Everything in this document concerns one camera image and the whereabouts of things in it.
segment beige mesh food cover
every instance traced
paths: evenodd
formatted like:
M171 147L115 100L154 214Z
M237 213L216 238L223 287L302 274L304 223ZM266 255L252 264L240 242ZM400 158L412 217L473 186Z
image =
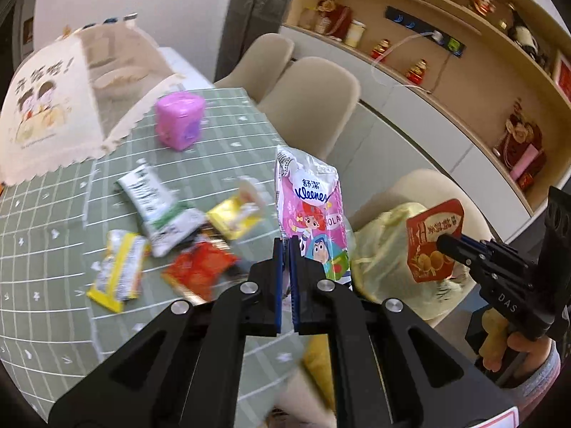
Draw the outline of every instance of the beige mesh food cover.
M113 151L179 82L158 45L124 22L77 31L22 64L0 115L8 185Z

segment table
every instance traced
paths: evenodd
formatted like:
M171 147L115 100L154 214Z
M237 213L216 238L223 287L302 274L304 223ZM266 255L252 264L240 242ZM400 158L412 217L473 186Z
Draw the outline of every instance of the table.
M187 71L178 90L201 82L211 87L176 52L165 56L178 64L175 70ZM201 141L191 149L165 148L149 112L111 155L36 177L0 197L0 360L44 418L53 401L177 297L160 276L176 252L145 260L142 297L129 302L122 314L85 296L101 267L107 231L137 231L133 207L113 189L117 178L144 158L180 199L202 210L230 196L240 175L257 178L274 193L274 148L282 140L265 116L244 90L199 94L207 99L207 110ZM271 256L276 236L272 215L232 249L257 262ZM231 285L222 279L215 293ZM287 308L282 323L278 338L246 341L236 427L260 424L303 353L304 341L293 333Z

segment metal screw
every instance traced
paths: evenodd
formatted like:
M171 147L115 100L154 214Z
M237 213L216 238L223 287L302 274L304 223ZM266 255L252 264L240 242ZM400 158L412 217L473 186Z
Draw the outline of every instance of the metal screw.
M253 294L258 291L258 284L253 281L246 281L240 285L240 291L244 294Z
M186 301L176 301L171 305L171 312L177 316L186 314L190 309L190 304Z
M318 288L321 291L328 293L329 291L333 291L335 289L335 283L333 283L331 280L319 280Z
M391 312L398 314L403 310L403 303L401 300L392 298L386 301L385 307L387 310L390 310Z

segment pink tissue package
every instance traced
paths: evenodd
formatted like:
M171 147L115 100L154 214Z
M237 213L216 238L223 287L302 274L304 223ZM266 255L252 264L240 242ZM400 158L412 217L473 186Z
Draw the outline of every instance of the pink tissue package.
M156 134L177 151L196 143L201 136L201 119L206 101L190 92L163 96L155 104Z
M337 170L303 151L278 146L275 187L282 237L298 236L302 255L321 262L328 279L349 281Z

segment white cable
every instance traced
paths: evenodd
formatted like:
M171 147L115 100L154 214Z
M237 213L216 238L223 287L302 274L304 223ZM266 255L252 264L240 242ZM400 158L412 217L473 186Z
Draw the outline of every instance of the white cable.
M388 50L386 50L383 54L381 54L377 59L375 59L375 61L373 61L373 63L370 65L370 74L373 76L373 80L375 80L375 82L377 82L379 85L382 85L383 87L388 87L389 85L384 84L383 82L379 81L379 79L377 79L375 77L375 66L377 64L379 64L379 62L381 62L384 58L386 58L393 50L395 50L396 48L400 47L403 43L406 43L409 40L413 40L413 39L418 39L421 37L427 37L429 35L435 36L435 37L441 37L442 34L440 32L436 32L436 31L432 31L432 32L423 32L421 34L414 34L414 35L409 35L408 37L402 39L401 41L399 41L397 44L393 45L392 47L390 47ZM407 88L419 88L422 91L424 91L425 93L429 93L430 92L428 90L425 90L424 88L422 88L420 85L409 85L409 84L396 84L395 87L398 86L402 86L402 87L407 87Z

